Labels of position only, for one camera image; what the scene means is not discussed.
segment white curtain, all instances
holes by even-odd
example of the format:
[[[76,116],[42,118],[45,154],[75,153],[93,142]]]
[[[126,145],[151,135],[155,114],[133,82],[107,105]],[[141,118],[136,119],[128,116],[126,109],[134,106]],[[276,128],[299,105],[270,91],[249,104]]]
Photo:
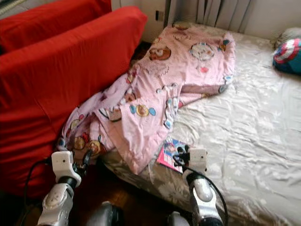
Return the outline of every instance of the white curtain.
[[[250,0],[169,0],[167,24],[187,21],[241,32]]]

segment sofa armrest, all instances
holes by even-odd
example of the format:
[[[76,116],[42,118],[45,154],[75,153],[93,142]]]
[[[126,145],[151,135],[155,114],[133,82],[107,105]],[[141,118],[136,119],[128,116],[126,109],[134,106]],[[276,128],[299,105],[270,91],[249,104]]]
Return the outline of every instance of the sofa armrest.
[[[59,0],[0,20],[4,53],[73,29],[111,12],[110,0]]]
[[[72,110],[129,67],[146,16],[124,7],[51,39],[0,56],[1,187],[22,194],[30,166],[49,156]],[[45,194],[44,171],[29,196]]]

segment red fabric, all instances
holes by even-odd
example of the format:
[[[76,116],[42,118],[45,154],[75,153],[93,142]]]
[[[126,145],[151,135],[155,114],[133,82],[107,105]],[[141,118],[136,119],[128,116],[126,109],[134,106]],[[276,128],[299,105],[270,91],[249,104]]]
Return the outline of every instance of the red fabric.
[[[0,21],[0,45],[10,52],[111,12],[110,0],[60,0]]]
[[[65,1],[77,4],[74,0]],[[17,50],[0,56],[0,186],[3,190],[23,194],[29,168],[50,156],[71,111],[128,69],[145,23],[146,16],[138,8],[124,7],[72,30],[59,30],[61,34],[52,38],[45,39],[41,32],[36,40],[44,40],[24,48],[20,47],[28,42],[13,44]],[[48,24],[40,23],[36,28],[47,27]],[[31,30],[26,29],[25,26],[22,32]],[[29,196],[44,196],[53,181],[51,167],[38,167],[29,183]]]

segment magazine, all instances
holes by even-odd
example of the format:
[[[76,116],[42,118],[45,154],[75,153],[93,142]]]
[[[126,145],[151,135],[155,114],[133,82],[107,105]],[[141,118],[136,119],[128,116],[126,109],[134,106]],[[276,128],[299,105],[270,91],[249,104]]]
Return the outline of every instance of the magazine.
[[[185,150],[185,145],[185,143],[168,137],[162,145],[157,162],[177,172],[183,173],[182,166],[174,166],[175,161],[173,160],[173,155],[178,154],[178,147],[182,147]]]

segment electrical outlet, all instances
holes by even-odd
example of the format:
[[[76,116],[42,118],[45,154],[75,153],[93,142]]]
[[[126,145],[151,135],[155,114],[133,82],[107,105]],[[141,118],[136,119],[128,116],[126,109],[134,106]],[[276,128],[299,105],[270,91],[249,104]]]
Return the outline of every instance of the electrical outlet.
[[[156,20],[163,21],[164,20],[164,12],[156,10]]]

